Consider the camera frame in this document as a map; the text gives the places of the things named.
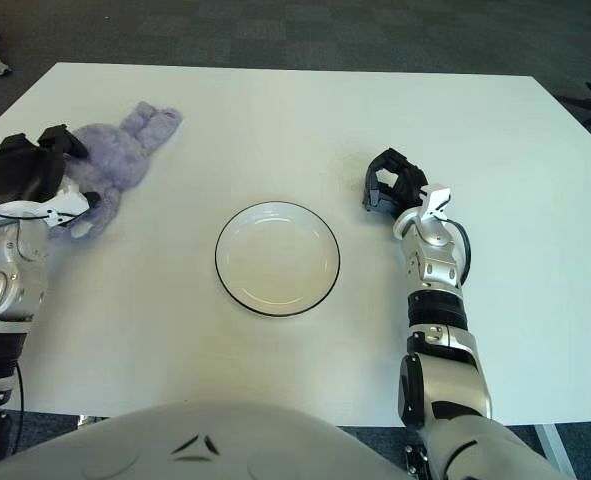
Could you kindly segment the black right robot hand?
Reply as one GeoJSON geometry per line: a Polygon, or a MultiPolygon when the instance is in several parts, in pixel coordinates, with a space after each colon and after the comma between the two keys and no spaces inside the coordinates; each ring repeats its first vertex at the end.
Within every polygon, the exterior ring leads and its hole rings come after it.
{"type": "Polygon", "coordinates": [[[395,149],[388,148],[366,170],[362,204],[366,211],[399,217],[420,206],[421,189],[428,184],[424,172],[395,149]],[[385,170],[397,176],[392,186],[381,182],[377,173],[385,170]]]}

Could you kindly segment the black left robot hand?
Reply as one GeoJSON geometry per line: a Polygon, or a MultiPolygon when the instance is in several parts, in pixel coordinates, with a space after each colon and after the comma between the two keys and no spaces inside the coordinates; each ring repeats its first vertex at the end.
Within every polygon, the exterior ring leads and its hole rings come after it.
{"type": "Polygon", "coordinates": [[[66,171],[69,160],[87,158],[89,152],[67,127],[49,127],[36,143],[23,133],[0,143],[0,205],[12,201],[45,202],[73,184],[66,171]]]}

